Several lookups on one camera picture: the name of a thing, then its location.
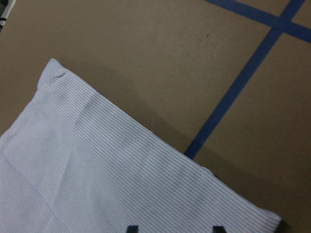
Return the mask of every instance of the blue tape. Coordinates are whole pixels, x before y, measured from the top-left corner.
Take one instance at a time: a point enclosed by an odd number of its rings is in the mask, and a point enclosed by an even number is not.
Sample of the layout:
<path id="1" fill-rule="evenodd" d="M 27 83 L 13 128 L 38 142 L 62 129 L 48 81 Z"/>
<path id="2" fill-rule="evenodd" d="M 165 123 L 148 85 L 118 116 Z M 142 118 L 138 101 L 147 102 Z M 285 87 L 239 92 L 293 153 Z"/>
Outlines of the blue tape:
<path id="1" fill-rule="evenodd" d="M 311 42 L 311 29 L 291 22 L 291 19 L 286 18 L 284 15 L 278 17 L 235 0 L 206 0 L 206 1 L 215 4 L 217 6 L 220 6 L 222 8 L 225 8 L 229 11 L 232 11 L 241 16 L 265 24 L 269 27 L 279 29 L 280 31 L 295 36 L 301 40 Z M 304 0 L 298 0 L 295 3 L 290 2 L 289 4 L 293 4 L 293 6 L 289 6 L 286 12 L 283 11 L 283 14 L 285 15 L 290 14 L 291 11 L 297 12 L 295 7 L 297 7 L 298 5 L 302 5 L 303 2 Z"/>
<path id="2" fill-rule="evenodd" d="M 283 11 L 281 17 L 291 20 L 298 9 L 301 7 L 303 0 L 291 0 Z M 215 110 L 209 116 L 208 120 L 203 125 L 202 129 L 199 131 L 195 139 L 191 142 L 185 155 L 193 159 L 199 152 L 201 147 L 204 145 L 208 137 L 217 127 L 218 123 L 224 117 L 234 100 L 241 93 L 247 82 L 253 76 L 257 68 L 260 66 L 262 61 L 265 59 L 273 45 L 277 42 L 279 37 L 282 35 L 282 31 L 272 28 L 266 35 L 262 43 L 259 45 L 253 56 L 247 62 L 243 70 L 240 72 L 236 80 L 233 82 L 229 90 L 226 92 L 224 97 L 221 99 Z"/>

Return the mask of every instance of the folded fabric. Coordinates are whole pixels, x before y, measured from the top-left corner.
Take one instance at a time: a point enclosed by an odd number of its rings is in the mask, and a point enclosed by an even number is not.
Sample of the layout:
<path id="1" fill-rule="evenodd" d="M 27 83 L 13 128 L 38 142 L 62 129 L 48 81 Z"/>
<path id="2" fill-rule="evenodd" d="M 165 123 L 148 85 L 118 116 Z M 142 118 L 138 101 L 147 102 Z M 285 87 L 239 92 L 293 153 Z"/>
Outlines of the folded fabric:
<path id="1" fill-rule="evenodd" d="M 54 59 L 0 138 L 1 233 L 272 233 L 279 221 Z"/>

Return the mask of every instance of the cardboard surface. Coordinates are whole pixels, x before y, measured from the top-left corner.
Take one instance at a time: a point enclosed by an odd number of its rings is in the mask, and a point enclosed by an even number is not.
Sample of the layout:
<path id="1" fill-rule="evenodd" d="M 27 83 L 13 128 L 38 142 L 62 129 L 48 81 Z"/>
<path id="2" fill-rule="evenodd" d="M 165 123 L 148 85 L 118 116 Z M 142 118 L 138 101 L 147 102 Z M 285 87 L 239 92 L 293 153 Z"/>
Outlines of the cardboard surface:
<path id="1" fill-rule="evenodd" d="M 276 16 L 281 15 L 282 11 L 290 0 L 238 0 L 241 3 L 250 5 L 260 10 L 269 12 Z"/>
<path id="2" fill-rule="evenodd" d="M 311 48 L 283 35 L 196 161 L 287 222 L 311 229 Z"/>
<path id="3" fill-rule="evenodd" d="M 288 0 L 241 2 L 279 15 Z M 294 21 L 308 26 L 308 6 Z M 268 31 L 201 0 L 17 1 L 0 33 L 0 134 L 55 58 L 184 152 Z M 284 34 L 196 158 L 287 233 L 311 229 L 310 49 Z"/>

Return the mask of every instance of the black and white object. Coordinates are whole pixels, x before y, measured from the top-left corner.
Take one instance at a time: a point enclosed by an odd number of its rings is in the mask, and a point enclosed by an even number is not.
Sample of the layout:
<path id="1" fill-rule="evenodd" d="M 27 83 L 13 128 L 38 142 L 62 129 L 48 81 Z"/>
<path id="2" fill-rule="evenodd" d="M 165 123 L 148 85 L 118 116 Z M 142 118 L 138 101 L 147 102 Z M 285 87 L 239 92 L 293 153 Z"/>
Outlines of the black and white object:
<path id="1" fill-rule="evenodd" d="M 0 32 L 5 25 L 6 19 L 8 18 L 16 0 L 8 0 L 8 4 L 6 5 L 2 15 L 0 16 Z"/>

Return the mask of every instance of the blue cross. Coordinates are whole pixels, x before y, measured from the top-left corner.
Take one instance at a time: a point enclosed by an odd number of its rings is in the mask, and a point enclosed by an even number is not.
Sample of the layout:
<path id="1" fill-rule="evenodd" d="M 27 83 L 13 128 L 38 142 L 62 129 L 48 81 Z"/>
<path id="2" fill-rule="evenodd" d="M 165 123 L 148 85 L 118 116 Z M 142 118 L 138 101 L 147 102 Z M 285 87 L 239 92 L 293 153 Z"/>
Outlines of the blue cross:
<path id="1" fill-rule="evenodd" d="M 215 110 L 209 116 L 202 129 L 199 131 L 195 139 L 191 142 L 185 151 L 184 154 L 191 159 L 193 159 L 199 152 L 208 137 L 226 114 L 234 100 L 238 97 L 247 82 L 255 73 L 256 69 L 260 66 L 271 48 L 280 38 L 282 33 L 287 33 L 301 40 L 311 42 L 311 29 L 292 22 L 293 17 L 304 3 L 304 0 L 291 0 L 280 17 L 237 2 L 235 0 L 206 1 L 225 8 L 229 11 L 235 12 L 239 15 L 253 19 L 259 23 L 270 26 L 271 30 L 268 32 L 262 43 L 249 59 L 243 70 L 240 72 L 231 87 L 216 106 Z"/>

